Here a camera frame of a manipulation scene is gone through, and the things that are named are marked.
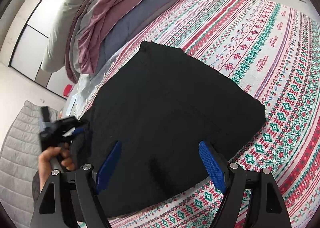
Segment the red and green patterned fabric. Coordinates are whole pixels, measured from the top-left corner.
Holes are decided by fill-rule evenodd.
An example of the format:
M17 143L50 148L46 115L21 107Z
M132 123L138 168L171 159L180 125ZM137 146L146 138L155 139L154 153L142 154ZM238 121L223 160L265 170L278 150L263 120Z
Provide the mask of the red and green patterned fabric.
M292 227L305 227L320 204L319 25L297 10L267 0L180 0L118 51L101 86L143 40L181 48L265 105L266 125L233 161L248 170L268 168ZM249 196L246 191L236 227L243 225ZM221 200L222 194L207 179L111 224L208 228Z

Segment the stack of bedding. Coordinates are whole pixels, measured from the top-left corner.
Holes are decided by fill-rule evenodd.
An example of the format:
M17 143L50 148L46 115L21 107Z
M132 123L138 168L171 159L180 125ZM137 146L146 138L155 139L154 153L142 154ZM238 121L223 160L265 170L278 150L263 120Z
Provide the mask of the stack of bedding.
M42 69L65 64L76 83L80 74L96 75L128 40L178 0L65 0L60 8Z

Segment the black folded garment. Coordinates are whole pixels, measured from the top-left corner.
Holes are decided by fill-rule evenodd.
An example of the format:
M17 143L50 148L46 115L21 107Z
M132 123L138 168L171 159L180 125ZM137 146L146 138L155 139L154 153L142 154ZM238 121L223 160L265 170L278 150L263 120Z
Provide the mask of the black folded garment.
M140 50L97 94L82 119L77 166L99 169L114 140L122 154L99 201L107 217L154 205L204 180L198 153L210 140L231 159L265 124L265 107L232 80L181 49L142 42Z

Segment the blue textured tip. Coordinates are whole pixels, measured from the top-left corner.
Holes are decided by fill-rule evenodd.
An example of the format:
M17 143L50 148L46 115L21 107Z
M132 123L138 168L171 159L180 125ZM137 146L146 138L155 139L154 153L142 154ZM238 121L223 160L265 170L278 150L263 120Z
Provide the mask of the blue textured tip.
M221 193L224 194L227 190L227 186L224 182L223 171L219 168L217 162L214 160L213 155L210 153L204 141L201 141L199 143L199 155L212 180L214 187L216 189L219 189Z
M102 190L104 190L112 176L114 169L119 161L121 155L121 142L118 141L116 145L113 147L111 153L108 155L107 159L103 162L97 173L97 181L96 181L96 192L99 194Z

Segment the bed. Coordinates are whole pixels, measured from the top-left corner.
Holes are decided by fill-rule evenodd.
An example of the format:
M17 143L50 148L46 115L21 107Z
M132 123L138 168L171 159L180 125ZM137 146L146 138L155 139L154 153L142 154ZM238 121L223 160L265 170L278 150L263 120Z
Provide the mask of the bed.
M310 0L177 0L148 24L105 56L98 72L79 76L63 116L80 118L141 41L180 47L266 106L266 126L233 161L255 171L269 168L292 227L305 227L320 205L320 17ZM246 191L236 227L244 223L249 197ZM222 194L207 178L165 202L110 223L117 228L205 228L221 200Z

